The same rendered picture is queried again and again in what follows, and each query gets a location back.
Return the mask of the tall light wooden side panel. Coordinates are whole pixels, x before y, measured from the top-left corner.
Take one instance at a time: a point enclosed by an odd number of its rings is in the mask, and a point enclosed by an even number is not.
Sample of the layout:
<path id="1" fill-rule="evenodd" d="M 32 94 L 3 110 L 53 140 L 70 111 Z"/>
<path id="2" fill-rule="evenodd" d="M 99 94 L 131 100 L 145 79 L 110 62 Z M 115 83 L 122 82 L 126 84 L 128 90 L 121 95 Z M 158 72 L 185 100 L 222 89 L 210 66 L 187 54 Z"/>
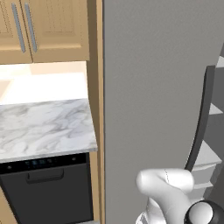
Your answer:
<path id="1" fill-rule="evenodd" d="M 87 0 L 89 56 L 87 87 L 98 151 L 90 153 L 94 218 L 105 221 L 102 0 Z"/>

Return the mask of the light wooden cupboard door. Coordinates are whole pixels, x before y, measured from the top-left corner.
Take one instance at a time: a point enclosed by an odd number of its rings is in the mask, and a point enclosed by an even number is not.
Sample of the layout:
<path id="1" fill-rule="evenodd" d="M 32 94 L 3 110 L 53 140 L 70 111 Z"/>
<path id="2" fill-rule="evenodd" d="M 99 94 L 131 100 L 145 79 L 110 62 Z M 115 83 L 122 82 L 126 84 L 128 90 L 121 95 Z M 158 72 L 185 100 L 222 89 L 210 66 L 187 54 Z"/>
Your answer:
<path id="1" fill-rule="evenodd" d="M 34 63 L 89 60 L 87 0 L 20 1 Z M 32 48 L 25 3 L 30 6 L 37 52 Z"/>
<path id="2" fill-rule="evenodd" d="M 11 3 L 15 2 L 20 10 L 22 30 L 26 52 L 22 53 L 18 41 L 17 30 L 11 10 Z M 24 13 L 20 0 L 0 0 L 0 65 L 30 64 L 32 53 L 27 36 Z"/>

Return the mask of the light wooden base cupboard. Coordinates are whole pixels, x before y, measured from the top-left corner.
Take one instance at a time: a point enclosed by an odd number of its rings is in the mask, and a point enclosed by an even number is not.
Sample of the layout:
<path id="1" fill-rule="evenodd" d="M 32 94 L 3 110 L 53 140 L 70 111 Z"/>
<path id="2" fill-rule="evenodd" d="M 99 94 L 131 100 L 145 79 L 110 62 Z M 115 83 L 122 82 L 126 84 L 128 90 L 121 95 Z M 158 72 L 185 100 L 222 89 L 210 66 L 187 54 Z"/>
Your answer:
<path id="1" fill-rule="evenodd" d="M 18 224 L 0 187 L 0 224 Z"/>

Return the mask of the grey freezer door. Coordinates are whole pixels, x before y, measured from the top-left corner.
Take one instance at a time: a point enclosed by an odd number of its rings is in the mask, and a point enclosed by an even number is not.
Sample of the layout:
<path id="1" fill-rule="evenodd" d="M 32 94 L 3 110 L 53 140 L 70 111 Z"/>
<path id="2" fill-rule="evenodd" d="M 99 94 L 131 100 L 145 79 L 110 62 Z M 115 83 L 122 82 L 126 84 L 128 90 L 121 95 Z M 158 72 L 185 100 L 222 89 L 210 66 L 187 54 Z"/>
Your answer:
<path id="1" fill-rule="evenodd" d="M 135 224 L 143 169 L 186 165 L 224 0 L 104 0 L 105 223 Z"/>

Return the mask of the black dishwasher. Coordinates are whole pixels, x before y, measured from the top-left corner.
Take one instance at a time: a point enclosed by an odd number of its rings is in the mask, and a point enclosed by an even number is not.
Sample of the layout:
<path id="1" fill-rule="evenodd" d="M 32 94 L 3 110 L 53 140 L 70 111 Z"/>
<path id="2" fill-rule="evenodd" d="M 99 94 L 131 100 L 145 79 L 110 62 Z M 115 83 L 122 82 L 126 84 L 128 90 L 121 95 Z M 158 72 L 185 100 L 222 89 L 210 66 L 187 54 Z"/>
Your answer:
<path id="1" fill-rule="evenodd" d="M 29 172 L 63 169 L 60 180 L 28 184 Z M 0 164 L 0 187 L 18 224 L 81 224 L 94 219 L 89 154 Z"/>

